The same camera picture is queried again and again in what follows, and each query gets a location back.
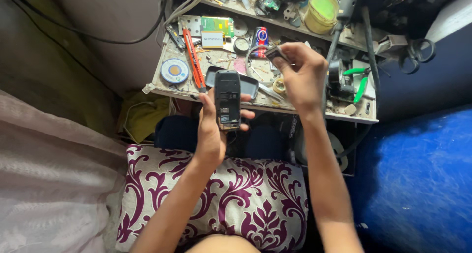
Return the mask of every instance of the yellow container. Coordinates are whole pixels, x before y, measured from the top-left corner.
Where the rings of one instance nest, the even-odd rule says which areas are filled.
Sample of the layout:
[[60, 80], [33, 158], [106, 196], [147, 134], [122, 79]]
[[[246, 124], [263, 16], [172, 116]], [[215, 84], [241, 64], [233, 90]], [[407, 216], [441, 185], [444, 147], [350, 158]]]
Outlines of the yellow container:
[[308, 0], [305, 25], [314, 33], [325, 34], [338, 22], [338, 10], [337, 0]]

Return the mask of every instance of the blue cloth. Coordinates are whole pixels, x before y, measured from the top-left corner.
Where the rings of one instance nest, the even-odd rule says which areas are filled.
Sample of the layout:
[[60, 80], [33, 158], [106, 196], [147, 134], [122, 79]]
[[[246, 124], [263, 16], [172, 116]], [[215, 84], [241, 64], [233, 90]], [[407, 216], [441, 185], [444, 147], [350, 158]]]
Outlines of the blue cloth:
[[[156, 125], [154, 147], [195, 152], [198, 122], [184, 116], [164, 117]], [[282, 160], [282, 137], [272, 126], [251, 130], [245, 147], [245, 158]]]

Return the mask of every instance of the cushion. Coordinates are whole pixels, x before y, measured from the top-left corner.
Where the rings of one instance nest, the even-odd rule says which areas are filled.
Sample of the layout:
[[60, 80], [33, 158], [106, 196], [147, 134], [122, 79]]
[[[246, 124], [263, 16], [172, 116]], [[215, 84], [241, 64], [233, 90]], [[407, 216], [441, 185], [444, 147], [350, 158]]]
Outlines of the cushion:
[[[130, 145], [116, 249], [128, 251], [172, 191], [193, 154]], [[209, 234], [237, 235], [257, 249], [303, 246], [308, 200], [303, 172], [285, 161], [226, 158], [210, 177], [179, 245]]]

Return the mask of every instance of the green pliers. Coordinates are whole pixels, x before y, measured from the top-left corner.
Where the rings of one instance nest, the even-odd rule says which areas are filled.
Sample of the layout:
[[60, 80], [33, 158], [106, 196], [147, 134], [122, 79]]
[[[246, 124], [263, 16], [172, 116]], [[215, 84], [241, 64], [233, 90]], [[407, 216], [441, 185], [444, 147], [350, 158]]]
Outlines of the green pliers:
[[352, 68], [343, 72], [343, 76], [351, 75], [351, 74], [364, 74], [361, 80], [361, 84], [359, 85], [359, 89], [354, 97], [354, 103], [359, 102], [361, 100], [362, 95], [364, 94], [365, 87], [367, 86], [367, 81], [369, 80], [368, 76], [370, 73], [370, 68]]

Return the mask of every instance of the yellow cloth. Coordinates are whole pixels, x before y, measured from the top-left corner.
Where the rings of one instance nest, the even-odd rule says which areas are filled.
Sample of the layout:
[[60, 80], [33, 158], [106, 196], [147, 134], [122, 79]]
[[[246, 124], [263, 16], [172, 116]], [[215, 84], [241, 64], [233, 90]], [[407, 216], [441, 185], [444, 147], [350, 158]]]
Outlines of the yellow cloth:
[[168, 113], [169, 97], [139, 92], [123, 102], [120, 122], [126, 123], [126, 130], [131, 139], [141, 143], [154, 132], [156, 124], [168, 116]]

